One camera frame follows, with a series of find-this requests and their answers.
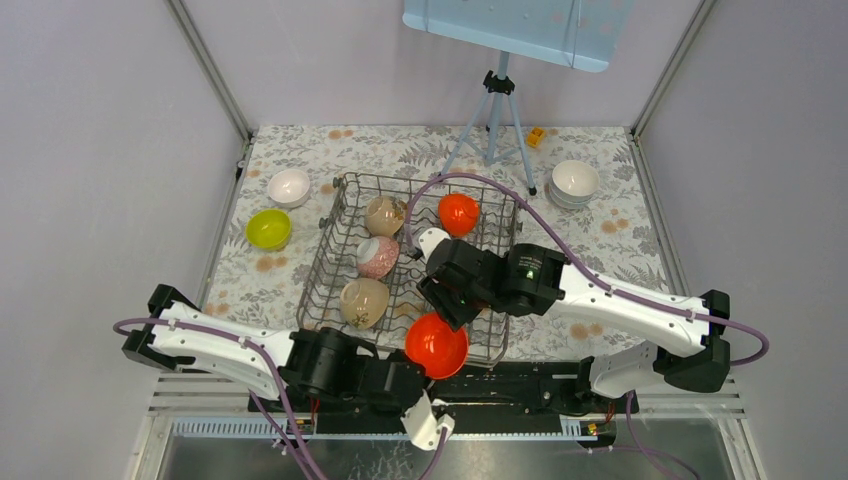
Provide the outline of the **orange bowl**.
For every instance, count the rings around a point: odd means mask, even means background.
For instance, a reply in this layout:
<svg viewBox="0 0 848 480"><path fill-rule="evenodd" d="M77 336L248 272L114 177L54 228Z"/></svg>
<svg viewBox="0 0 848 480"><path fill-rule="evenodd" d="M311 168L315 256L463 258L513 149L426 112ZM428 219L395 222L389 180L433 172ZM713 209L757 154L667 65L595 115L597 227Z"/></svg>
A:
<svg viewBox="0 0 848 480"><path fill-rule="evenodd" d="M470 340L465 329L457 331L436 312L419 317L408 329L404 351L413 362L424 368L433 380L449 378L466 364Z"/></svg>
<svg viewBox="0 0 848 480"><path fill-rule="evenodd" d="M443 196L438 205L438 217L443 229L453 237L465 237L477 225L480 206L476 200L461 193Z"/></svg>

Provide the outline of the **grey wire dish rack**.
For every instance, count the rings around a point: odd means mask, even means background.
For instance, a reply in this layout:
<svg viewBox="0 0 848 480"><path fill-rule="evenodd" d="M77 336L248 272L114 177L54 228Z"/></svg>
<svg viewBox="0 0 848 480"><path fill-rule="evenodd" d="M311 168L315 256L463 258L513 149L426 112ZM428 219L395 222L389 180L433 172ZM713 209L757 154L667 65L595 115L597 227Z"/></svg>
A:
<svg viewBox="0 0 848 480"><path fill-rule="evenodd" d="M364 338L383 351L403 347L414 321L432 309L417 289L425 273L425 263L414 258L418 244L408 241L404 231L394 236L400 245L400 256L382 280L389 289L389 300L381 319L368 329L348 324L341 316L340 295L358 276L355 250L370 235L365 226L368 204L379 196L408 202L423 184L421 180L365 173L346 173L334 180L336 194L329 213L319 222L323 232L296 311L299 327L337 328ZM414 234L440 226L438 203L450 193L465 194L480 207L481 216L466 236L467 242L498 255L504 255L515 244L521 230L516 201L495 188L465 179L439 183L418 200L412 209Z"/></svg>

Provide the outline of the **white ribbed bowl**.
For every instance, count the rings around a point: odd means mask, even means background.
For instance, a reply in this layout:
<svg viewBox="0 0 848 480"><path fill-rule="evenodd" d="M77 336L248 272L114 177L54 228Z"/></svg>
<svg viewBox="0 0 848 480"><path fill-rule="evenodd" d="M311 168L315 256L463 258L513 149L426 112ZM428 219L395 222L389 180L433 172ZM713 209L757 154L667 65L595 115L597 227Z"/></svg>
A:
<svg viewBox="0 0 848 480"><path fill-rule="evenodd" d="M562 198L583 201L600 188L600 176L589 164L577 160L558 163L551 172L553 189Z"/></svg>
<svg viewBox="0 0 848 480"><path fill-rule="evenodd" d="M566 210L582 210L588 207L590 200L572 201L561 198L558 191L551 185L546 186L546 193L551 202L556 206Z"/></svg>

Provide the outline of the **yellow-green bowl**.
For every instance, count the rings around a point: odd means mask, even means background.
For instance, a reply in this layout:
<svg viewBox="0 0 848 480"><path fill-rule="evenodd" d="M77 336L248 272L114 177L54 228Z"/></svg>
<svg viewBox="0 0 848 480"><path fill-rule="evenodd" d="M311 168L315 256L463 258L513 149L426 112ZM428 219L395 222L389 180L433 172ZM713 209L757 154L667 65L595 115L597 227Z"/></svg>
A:
<svg viewBox="0 0 848 480"><path fill-rule="evenodd" d="M282 250L292 235L292 221L287 213L279 209L266 209L253 215L246 225L245 236L256 248Z"/></svg>

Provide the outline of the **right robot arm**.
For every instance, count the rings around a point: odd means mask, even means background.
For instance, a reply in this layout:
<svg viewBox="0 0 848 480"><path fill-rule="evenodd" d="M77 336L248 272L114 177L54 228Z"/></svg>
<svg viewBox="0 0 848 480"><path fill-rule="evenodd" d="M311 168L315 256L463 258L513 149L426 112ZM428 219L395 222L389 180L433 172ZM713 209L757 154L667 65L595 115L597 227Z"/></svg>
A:
<svg viewBox="0 0 848 480"><path fill-rule="evenodd" d="M481 250L433 228L419 236L426 262L418 289L451 327L484 309L512 317L571 315L629 332L641 343L579 364L575 402L597 412L612 399L664 382L680 390L715 393L730 370L730 345L701 314L706 300L650 293L628 283L603 286L564 254L516 244L505 255Z"/></svg>

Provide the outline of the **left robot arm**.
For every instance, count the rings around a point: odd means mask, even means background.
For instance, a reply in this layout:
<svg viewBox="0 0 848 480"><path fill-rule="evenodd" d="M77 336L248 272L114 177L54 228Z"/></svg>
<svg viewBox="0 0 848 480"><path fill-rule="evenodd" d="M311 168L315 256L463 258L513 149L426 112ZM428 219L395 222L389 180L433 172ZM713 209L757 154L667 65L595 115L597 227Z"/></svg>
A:
<svg viewBox="0 0 848 480"><path fill-rule="evenodd" d="M273 330L215 318L160 284L146 318L120 320L131 360L164 371L197 370L240 383L288 411L309 398L404 415L428 404L422 367L338 329Z"/></svg>

